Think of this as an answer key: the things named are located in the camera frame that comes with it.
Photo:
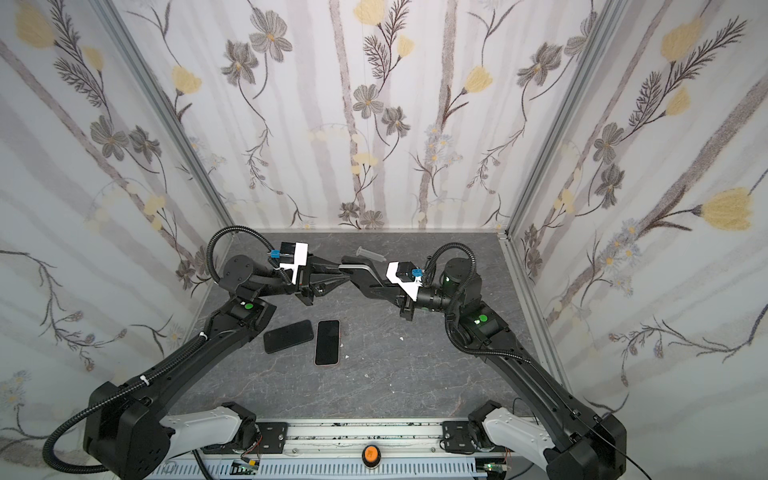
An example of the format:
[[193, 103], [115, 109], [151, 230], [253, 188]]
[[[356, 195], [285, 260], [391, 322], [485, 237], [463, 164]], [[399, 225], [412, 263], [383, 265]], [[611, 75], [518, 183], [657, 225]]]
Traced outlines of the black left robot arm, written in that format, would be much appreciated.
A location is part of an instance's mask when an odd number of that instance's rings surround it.
[[266, 330], [276, 311], [267, 297], [296, 295], [310, 304], [349, 278], [339, 264], [314, 255], [267, 266], [245, 255], [230, 258], [218, 282], [229, 298], [195, 338], [124, 384], [107, 382], [91, 394], [85, 452], [121, 479], [143, 479], [166, 459], [193, 450], [255, 448], [263, 437], [256, 416], [234, 402], [180, 417], [169, 410], [215, 365]]

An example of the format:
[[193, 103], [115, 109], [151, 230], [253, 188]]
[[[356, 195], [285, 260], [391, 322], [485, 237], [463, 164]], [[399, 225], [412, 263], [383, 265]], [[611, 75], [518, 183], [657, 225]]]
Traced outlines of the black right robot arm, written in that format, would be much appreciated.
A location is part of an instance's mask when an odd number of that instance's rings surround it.
[[418, 310], [443, 314], [449, 342], [489, 364], [512, 387], [535, 419], [487, 402], [471, 420], [487, 443], [522, 456], [550, 479], [619, 479], [626, 473], [623, 424], [578, 400], [522, 346], [483, 300], [477, 261], [466, 245], [439, 248], [422, 268], [392, 262], [380, 275], [371, 260], [345, 256], [339, 269], [365, 297], [399, 307], [407, 320]]

